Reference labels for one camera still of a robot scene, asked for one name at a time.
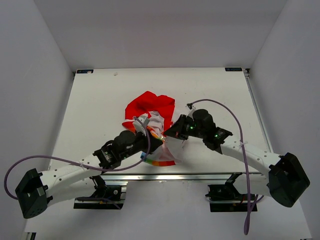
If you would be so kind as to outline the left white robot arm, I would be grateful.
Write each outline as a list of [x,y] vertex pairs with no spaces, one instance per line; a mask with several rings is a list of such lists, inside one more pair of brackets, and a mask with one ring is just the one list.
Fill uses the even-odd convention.
[[50,203],[59,200],[58,194],[72,184],[99,176],[105,170],[113,171],[124,159],[138,152],[151,154],[162,144],[163,141],[149,131],[124,130],[75,164],[42,172],[35,168],[28,170],[15,189],[23,217],[30,219],[43,213]]

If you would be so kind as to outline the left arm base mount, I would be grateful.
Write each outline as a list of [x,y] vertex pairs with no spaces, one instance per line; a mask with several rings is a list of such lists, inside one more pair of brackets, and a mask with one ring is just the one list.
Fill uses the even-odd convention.
[[76,197],[74,209],[121,210],[126,199],[126,183],[106,183],[101,176],[90,177],[94,192],[91,195]]

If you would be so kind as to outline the colourful children's zip jacket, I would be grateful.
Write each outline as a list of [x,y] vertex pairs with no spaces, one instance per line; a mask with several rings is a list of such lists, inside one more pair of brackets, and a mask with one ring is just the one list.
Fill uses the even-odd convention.
[[134,117],[146,116],[149,119],[147,129],[153,137],[162,141],[157,150],[148,154],[145,163],[156,167],[170,167],[181,162],[184,141],[165,135],[165,131],[172,126],[179,115],[175,110],[175,99],[167,95],[157,96],[150,91],[144,92],[127,105],[122,126],[133,132]]

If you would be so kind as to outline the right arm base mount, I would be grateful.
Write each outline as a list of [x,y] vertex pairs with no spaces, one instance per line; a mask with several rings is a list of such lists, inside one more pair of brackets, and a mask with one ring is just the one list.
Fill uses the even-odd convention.
[[208,185],[208,193],[205,197],[209,201],[212,213],[247,211],[248,194],[240,193],[234,186],[238,177],[244,177],[244,188],[247,190],[246,175],[240,172],[233,173],[224,184]]

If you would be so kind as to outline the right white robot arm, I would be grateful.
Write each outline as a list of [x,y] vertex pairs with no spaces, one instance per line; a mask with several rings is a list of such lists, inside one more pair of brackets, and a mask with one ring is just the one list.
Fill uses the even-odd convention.
[[205,109],[195,110],[191,116],[180,115],[164,134],[179,140],[202,139],[210,150],[247,163],[261,174],[252,178],[252,194],[271,197],[284,207],[292,207],[310,186],[310,180],[294,154],[279,155],[244,143],[230,131],[216,126]]

